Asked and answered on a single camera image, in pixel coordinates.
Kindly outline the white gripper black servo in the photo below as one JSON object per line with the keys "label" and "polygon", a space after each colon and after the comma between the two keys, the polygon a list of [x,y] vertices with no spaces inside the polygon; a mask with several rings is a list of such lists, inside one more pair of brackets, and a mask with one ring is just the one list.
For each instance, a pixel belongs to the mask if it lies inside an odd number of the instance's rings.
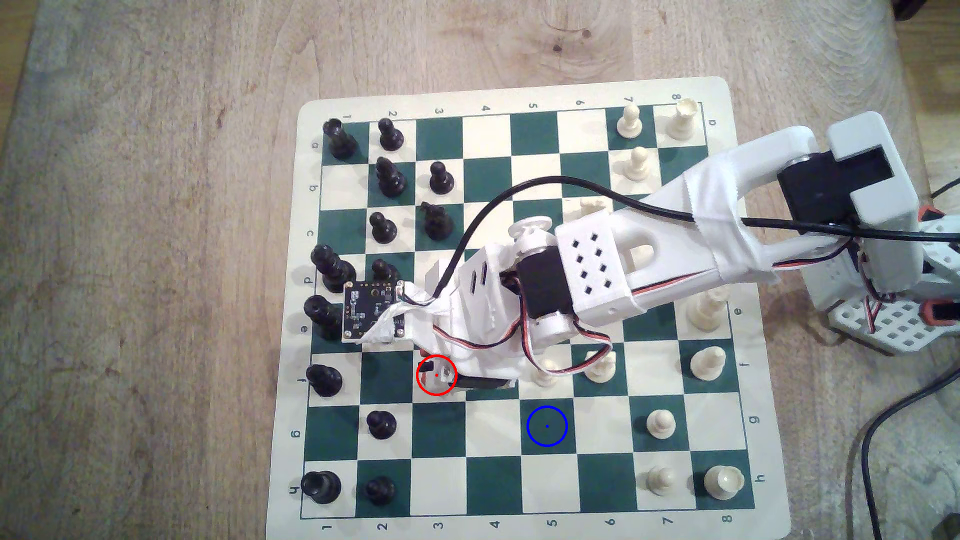
{"label": "white gripper black servo", "polygon": [[522,367],[520,332],[506,328],[496,340],[483,342],[434,328],[439,358],[431,360],[431,390],[514,387]]}

